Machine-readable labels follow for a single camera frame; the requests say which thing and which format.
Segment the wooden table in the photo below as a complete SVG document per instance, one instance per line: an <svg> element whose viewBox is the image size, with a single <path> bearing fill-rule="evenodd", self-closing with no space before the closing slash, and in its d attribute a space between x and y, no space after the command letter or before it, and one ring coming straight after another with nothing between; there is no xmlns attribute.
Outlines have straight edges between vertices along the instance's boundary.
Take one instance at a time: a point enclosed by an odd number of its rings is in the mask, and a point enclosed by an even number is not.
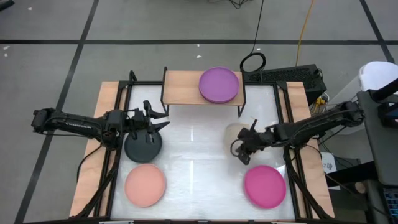
<svg viewBox="0 0 398 224"><path fill-rule="evenodd" d="M119 82L103 82L101 89L99 91L98 101L94 113L94 117L102 116L106 111L112 110L114 107L114 102L116 99L116 93L118 90ZM310 117L310 111L308 109L307 97L305 95L305 90L303 83L301 82L288 82L287 83L288 94L290 99L290 105L292 108L292 113L294 121L300 121L302 119ZM285 109L283 93L280 91L280 99L282 104L282 111L284 115L284 120L287 120L287 112ZM89 139L86 146L85 156L91 151L98 147L98 141L94 139ZM313 146L318 149L317 142L311 140L308 145ZM81 167L80 177L76 186L75 196L73 198L72 207L70 210L70 215L76 215L79 213L83 207L90 201L93 194L96 192L100 182L100 175L104 161L105 150L100 150L90 156ZM323 173L323 164L320 159L319 153L316 152L311 147L305 147L301 150L303 170L305 174L305 180L307 183L307 188L317 200L317 202L322 206L322 208L334 217L333 207L331 205L330 195L328 187L326 184L325 175ZM298 207L300 210L300 216L305 218L305 207L303 202L303 197L301 191L296 186ZM108 201L109 187L105 191L102 200L102 206L100 210L100 215L105 215L106 203Z"/></svg>

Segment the keyboard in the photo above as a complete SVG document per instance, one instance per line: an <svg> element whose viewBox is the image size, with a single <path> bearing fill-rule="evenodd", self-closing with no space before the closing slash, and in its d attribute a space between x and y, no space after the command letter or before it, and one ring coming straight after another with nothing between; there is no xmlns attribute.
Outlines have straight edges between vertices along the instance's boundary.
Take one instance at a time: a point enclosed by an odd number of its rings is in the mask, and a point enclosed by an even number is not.
<svg viewBox="0 0 398 224"><path fill-rule="evenodd" d="M308 105L315 102L317 98L326 91L322 71L318 69L316 65L278 68L261 72L247 72L243 75L245 83L267 83L277 81L303 82Z"/></svg>
<svg viewBox="0 0 398 224"><path fill-rule="evenodd" d="M259 73L252 73L248 75L248 81L259 82L261 81L260 76L263 82L303 82L306 89L311 89L316 87L317 79L320 77L320 73L317 66L304 65L299 67L279 68L264 70Z"/></svg>
<svg viewBox="0 0 398 224"><path fill-rule="evenodd" d="M390 215L398 218L398 189L397 188L384 188L383 194L385 198L385 206L389 211ZM398 219L395 219L394 224L398 224Z"/></svg>

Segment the pink plate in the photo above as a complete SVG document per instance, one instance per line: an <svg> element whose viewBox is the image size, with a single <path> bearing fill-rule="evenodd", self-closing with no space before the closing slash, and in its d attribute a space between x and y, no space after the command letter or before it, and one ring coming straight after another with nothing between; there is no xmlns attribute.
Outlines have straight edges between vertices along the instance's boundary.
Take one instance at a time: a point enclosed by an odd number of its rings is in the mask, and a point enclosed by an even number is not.
<svg viewBox="0 0 398 224"><path fill-rule="evenodd" d="M138 207L149 207L163 196L166 178L153 164L141 164L130 171L124 184L124 192L131 203Z"/></svg>
<svg viewBox="0 0 398 224"><path fill-rule="evenodd" d="M244 176L244 192L258 207L275 208L285 199L286 183L276 169L260 165Z"/></svg>

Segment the white table surface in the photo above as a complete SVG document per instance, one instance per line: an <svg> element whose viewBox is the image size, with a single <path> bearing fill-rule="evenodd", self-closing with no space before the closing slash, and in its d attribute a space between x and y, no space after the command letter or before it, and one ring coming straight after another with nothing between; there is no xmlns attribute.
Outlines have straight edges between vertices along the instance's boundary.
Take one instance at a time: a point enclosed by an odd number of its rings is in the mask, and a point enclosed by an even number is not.
<svg viewBox="0 0 398 224"><path fill-rule="evenodd" d="M160 92L161 86L133 86L129 109L142 108L142 102L149 100L155 111L162 112ZM253 154L247 166L229 152L229 144L238 132L236 126L226 132L230 124L250 125L256 118L256 129L264 131L265 126L278 123L271 86L247 86L246 99L240 118L236 106L170 105L168 118L152 121L170 121L160 131L163 147L152 161L166 176L164 196L147 208L139 208L126 198L124 182L128 173L139 164L131 161L123 150L111 218L293 220L292 197L282 148L267 148ZM273 209L256 207L243 192L245 173L261 164L275 167L286 182L286 197Z"/></svg>

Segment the wooden shelf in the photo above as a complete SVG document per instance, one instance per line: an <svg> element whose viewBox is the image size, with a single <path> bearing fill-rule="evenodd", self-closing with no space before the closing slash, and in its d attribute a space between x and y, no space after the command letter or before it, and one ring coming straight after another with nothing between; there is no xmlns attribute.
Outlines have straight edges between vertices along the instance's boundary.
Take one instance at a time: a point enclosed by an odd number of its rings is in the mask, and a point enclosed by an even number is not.
<svg viewBox="0 0 398 224"><path fill-rule="evenodd" d="M199 79L204 71L165 71L163 103L165 105L213 105L199 92ZM231 101L222 105L242 106L244 90L242 73L234 72L239 80L239 92Z"/></svg>

